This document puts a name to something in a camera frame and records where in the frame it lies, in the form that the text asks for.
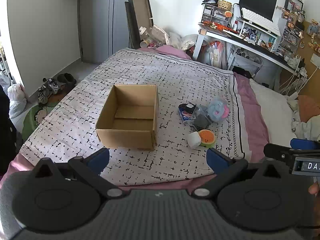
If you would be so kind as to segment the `person's right hand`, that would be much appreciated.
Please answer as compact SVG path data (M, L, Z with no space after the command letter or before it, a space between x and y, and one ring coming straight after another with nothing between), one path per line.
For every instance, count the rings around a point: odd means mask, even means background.
M317 182L314 182L310 187L309 187L309 193L312 195L317 195L319 192L319 184Z

